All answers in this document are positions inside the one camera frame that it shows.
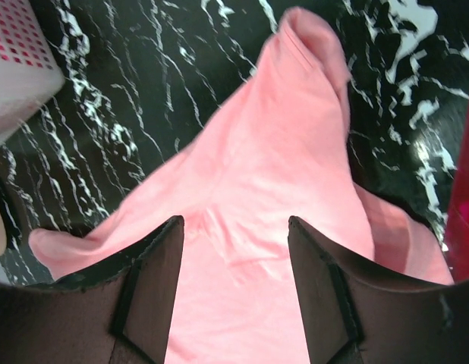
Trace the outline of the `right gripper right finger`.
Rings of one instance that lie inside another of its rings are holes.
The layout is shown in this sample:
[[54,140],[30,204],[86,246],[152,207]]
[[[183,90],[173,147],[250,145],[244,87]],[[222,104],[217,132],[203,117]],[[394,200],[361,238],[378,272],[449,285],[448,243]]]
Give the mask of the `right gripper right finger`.
[[400,274],[298,217],[288,247],[312,363],[469,363],[469,280]]

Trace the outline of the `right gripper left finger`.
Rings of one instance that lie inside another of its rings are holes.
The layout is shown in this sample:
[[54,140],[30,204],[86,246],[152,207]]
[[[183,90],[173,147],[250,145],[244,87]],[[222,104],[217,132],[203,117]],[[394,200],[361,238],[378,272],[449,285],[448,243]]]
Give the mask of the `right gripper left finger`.
[[184,243],[175,216],[112,259],[54,285],[0,282],[0,363],[162,363],[165,361]]

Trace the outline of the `light pink t shirt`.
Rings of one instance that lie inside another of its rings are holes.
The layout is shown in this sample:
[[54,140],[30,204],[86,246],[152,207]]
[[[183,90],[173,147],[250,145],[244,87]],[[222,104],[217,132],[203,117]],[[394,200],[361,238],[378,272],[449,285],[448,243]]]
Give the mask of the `light pink t shirt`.
[[288,252],[292,215],[393,271],[451,284],[433,233],[353,182],[349,79],[332,28],[287,10],[256,73],[191,144],[85,238],[34,230],[34,256],[61,278],[182,216],[169,363],[308,362]]

